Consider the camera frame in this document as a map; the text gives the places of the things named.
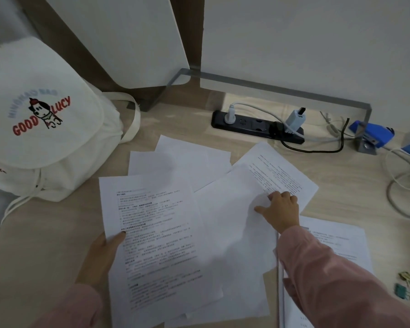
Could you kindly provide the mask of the person's right hand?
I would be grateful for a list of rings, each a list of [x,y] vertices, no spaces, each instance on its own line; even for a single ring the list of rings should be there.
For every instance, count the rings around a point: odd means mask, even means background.
[[[268,195],[274,210],[274,219],[266,220],[279,234],[293,226],[300,226],[298,198],[289,192],[278,191]]]

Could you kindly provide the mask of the person's left hand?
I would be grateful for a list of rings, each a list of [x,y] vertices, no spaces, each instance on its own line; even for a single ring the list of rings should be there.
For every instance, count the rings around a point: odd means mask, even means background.
[[[118,247],[107,247],[106,235],[101,233],[90,245],[75,284],[87,285],[98,291],[108,278]]]

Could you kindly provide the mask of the printed paper sheet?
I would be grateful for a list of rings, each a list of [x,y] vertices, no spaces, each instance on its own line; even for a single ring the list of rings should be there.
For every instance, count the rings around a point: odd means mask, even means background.
[[[112,328],[153,328],[223,297],[187,176],[100,177],[107,240],[123,232],[109,271]]]
[[[300,216],[300,225],[319,242],[329,246],[335,254],[373,273],[364,229],[306,216]],[[286,277],[287,272],[281,262],[278,262],[279,328],[313,328],[285,289],[283,279]]]
[[[246,166],[266,193],[289,192],[298,198],[300,213],[319,186],[266,142],[259,142],[244,154],[233,168]]]

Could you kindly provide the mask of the person's right forearm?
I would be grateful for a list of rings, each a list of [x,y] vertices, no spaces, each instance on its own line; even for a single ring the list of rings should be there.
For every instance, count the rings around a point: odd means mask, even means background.
[[[410,307],[301,226],[279,232],[283,285],[315,328],[410,328]]]

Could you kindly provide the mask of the person's left forearm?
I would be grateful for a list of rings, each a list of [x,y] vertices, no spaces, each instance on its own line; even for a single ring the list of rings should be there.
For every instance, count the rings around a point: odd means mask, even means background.
[[[91,286],[73,284],[64,298],[30,328],[93,328],[103,310],[100,294]]]

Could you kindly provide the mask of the black power strip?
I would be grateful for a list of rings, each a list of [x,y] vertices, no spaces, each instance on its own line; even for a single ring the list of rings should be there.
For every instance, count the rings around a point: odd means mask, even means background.
[[[284,125],[279,121],[267,121],[249,116],[235,115],[235,123],[227,124],[225,122],[226,114],[227,112],[215,110],[212,115],[211,126],[219,130],[298,145],[305,143],[303,137],[297,136],[294,133],[285,132]]]

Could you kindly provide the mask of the white usb charger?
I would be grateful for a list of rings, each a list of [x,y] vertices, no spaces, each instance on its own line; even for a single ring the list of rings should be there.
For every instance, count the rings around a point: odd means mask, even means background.
[[[285,121],[285,132],[295,134],[306,120],[306,108],[294,110]]]

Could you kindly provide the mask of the white canvas backpack with print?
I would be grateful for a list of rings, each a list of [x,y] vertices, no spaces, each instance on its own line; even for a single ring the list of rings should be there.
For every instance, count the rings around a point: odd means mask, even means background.
[[[1,45],[0,190],[17,196],[1,221],[32,198],[67,198],[140,123],[131,95],[100,91],[38,38]]]

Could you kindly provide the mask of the blue stapler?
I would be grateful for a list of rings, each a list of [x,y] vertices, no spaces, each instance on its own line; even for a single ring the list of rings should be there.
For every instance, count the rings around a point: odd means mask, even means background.
[[[381,125],[367,123],[362,137],[358,138],[357,150],[378,149],[384,147],[395,136],[395,130]]]

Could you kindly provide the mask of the green binder clip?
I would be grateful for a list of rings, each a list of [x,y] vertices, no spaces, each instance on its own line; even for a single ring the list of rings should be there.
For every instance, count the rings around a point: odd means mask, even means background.
[[[410,292],[408,291],[407,287],[402,284],[394,284],[394,295],[402,300],[410,301]]]

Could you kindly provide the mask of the white flat panel board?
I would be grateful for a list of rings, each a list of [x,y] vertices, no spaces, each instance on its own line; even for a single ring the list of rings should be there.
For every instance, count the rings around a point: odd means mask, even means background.
[[[126,89],[166,86],[189,64],[170,0],[46,0]]]

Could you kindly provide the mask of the grey metal frame stand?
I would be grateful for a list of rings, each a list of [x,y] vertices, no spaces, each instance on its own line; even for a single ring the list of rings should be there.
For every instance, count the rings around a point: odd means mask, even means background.
[[[159,100],[164,96],[165,92],[174,84],[174,82],[180,76],[195,77],[195,78],[200,78],[200,79],[206,79],[206,80],[213,81],[213,82],[230,84],[230,85],[234,85],[237,87],[245,87],[245,88],[250,88],[250,89],[259,90],[259,91],[277,93],[277,94],[286,95],[290,97],[314,100],[314,101],[318,101],[323,104],[333,104],[337,106],[345,106],[345,107],[350,107],[350,108],[355,108],[355,109],[361,109],[365,111],[366,114],[365,114],[364,120],[360,124],[360,127],[361,127],[360,132],[356,133],[356,137],[353,140],[355,144],[355,148],[359,153],[370,154],[370,155],[377,154],[377,148],[372,143],[368,142],[367,140],[363,138],[364,132],[367,128],[367,124],[370,120],[370,116],[372,113],[372,107],[368,103],[344,99],[344,98],[338,98],[338,97],[331,97],[328,95],[311,93],[311,92],[289,89],[289,88],[284,88],[284,87],[278,87],[274,85],[253,82],[253,81],[248,81],[248,80],[243,80],[243,79],[237,79],[233,77],[225,77],[221,75],[212,74],[209,72],[202,72],[196,69],[181,68],[169,80],[166,86],[160,88],[153,97],[143,100],[142,109],[146,111],[152,109],[159,102]]]

